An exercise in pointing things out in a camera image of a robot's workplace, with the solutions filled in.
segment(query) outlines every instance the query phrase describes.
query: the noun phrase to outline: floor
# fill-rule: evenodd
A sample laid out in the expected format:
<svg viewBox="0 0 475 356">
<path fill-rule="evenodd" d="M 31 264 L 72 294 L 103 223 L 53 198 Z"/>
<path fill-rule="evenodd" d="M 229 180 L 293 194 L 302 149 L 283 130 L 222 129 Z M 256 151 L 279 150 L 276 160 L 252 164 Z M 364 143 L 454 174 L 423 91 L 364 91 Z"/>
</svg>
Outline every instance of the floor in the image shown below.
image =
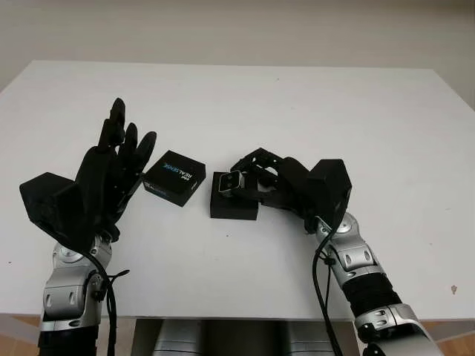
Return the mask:
<svg viewBox="0 0 475 356">
<path fill-rule="evenodd" d="M 31 325 L 39 325 L 38 317 L 17 317 Z M 439 323 L 425 323 L 428 330 Z M 118 320 L 117 332 L 117 356 L 129 356 L 131 353 L 132 337 L 134 334 L 135 320 L 120 318 Z M 98 356 L 106 356 L 107 354 L 107 335 L 108 323 L 101 323 L 99 328 Z M 475 356 L 475 334 L 460 337 L 454 340 L 445 341 L 439 344 L 440 349 L 445 356 Z M 15 340 L 0 335 L 0 356 L 37 356 L 38 349 L 35 345 Z"/>
<path fill-rule="evenodd" d="M 434 69 L 475 108 L 474 0 L 0 0 L 0 90 L 32 59 Z"/>
</svg>

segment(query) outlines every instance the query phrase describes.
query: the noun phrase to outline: robotic hand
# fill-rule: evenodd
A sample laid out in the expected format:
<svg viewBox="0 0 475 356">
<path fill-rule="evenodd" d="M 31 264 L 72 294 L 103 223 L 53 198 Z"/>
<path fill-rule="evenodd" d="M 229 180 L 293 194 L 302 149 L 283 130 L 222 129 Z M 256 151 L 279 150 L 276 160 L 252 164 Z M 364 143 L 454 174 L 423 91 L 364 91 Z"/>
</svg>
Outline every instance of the robotic hand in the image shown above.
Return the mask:
<svg viewBox="0 0 475 356">
<path fill-rule="evenodd" d="M 244 188 L 243 180 L 249 174 L 255 175 L 266 191 Z M 394 292 L 381 264 L 361 238 L 356 219 L 346 213 L 350 191 L 350 178 L 340 159 L 323 159 L 308 171 L 295 159 L 282 159 L 262 148 L 242 158 L 220 179 L 222 194 L 293 211 L 304 220 L 307 232 L 316 235 L 319 245 L 312 275 L 336 356 L 342 353 L 316 274 L 323 250 L 325 263 L 350 302 L 358 337 L 367 344 L 364 356 L 442 356 L 412 308 Z"/>
<path fill-rule="evenodd" d="M 147 133 L 137 146 L 137 127 L 124 131 L 125 105 L 116 99 L 104 121 L 97 146 L 86 153 L 75 180 L 44 173 L 20 185 L 28 217 L 58 241 L 53 273 L 43 294 L 40 355 L 95 355 L 102 301 L 111 328 L 108 355 L 114 355 L 116 306 L 105 272 L 115 226 L 140 184 L 157 134 Z"/>
</svg>

